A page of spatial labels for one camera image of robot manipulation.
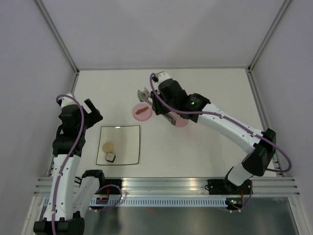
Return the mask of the pink lid with brown strap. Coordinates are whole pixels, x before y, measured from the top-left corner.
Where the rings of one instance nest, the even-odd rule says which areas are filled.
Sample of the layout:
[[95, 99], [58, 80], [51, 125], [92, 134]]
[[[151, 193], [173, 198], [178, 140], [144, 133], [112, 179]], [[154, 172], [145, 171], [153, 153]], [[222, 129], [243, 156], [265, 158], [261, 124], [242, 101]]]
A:
[[152, 108], [150, 105], [141, 103], [133, 108], [133, 117], [138, 121], [147, 121], [152, 116]]

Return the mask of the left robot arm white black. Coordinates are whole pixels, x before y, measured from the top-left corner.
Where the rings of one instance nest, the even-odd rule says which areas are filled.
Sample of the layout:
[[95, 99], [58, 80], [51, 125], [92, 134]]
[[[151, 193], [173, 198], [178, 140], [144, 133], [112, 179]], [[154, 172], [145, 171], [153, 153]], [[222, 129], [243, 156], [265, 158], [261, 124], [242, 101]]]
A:
[[95, 193], [103, 193], [107, 182], [103, 171], [86, 170], [78, 190], [74, 191], [76, 173], [86, 143], [86, 131], [103, 117], [89, 99], [85, 104], [90, 113], [71, 94], [57, 96], [56, 102], [61, 107], [61, 125], [52, 144], [51, 192], [43, 218], [34, 223], [33, 232], [37, 235], [82, 235], [92, 197]]

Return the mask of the sushi roll white top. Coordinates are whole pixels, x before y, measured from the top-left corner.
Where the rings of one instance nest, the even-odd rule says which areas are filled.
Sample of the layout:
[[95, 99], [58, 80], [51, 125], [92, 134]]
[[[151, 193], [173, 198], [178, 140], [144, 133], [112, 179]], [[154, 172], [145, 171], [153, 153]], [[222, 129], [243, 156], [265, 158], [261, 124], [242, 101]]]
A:
[[106, 162], [113, 163], [115, 161], [116, 155], [113, 152], [109, 152], [105, 156]]

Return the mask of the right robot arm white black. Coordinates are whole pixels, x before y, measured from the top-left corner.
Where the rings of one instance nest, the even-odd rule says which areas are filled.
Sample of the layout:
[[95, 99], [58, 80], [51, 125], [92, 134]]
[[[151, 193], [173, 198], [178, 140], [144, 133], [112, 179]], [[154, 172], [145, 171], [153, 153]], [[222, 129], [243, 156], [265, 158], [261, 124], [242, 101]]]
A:
[[274, 154], [276, 133], [267, 129], [261, 131], [228, 117], [216, 105], [200, 94], [187, 94], [180, 84], [170, 77], [150, 77], [153, 110], [157, 115], [173, 112], [182, 119], [209, 127], [237, 144], [246, 157], [233, 166], [223, 180], [228, 193], [235, 193], [241, 185], [253, 176], [263, 176]]

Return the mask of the steel food tongs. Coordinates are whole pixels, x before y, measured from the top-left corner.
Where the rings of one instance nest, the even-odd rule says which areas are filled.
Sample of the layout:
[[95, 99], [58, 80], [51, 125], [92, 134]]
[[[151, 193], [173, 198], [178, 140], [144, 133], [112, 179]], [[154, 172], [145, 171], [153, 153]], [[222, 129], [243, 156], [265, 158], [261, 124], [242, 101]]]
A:
[[172, 125], [176, 124], [176, 118], [170, 114], [169, 109], [165, 108], [161, 102], [156, 98], [153, 92], [148, 91], [144, 88], [144, 91], [137, 91], [137, 97], [140, 102], [145, 102], [152, 107], [154, 113], [158, 115], [162, 115], [166, 118]]

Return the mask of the round beige bun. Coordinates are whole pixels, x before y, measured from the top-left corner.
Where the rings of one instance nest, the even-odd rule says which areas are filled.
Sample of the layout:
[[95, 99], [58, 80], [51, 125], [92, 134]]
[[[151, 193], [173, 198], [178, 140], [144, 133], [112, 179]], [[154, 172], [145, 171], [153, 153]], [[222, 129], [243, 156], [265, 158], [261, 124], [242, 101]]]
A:
[[114, 152], [114, 144], [112, 142], [106, 142], [102, 146], [102, 150], [104, 153], [113, 153]]

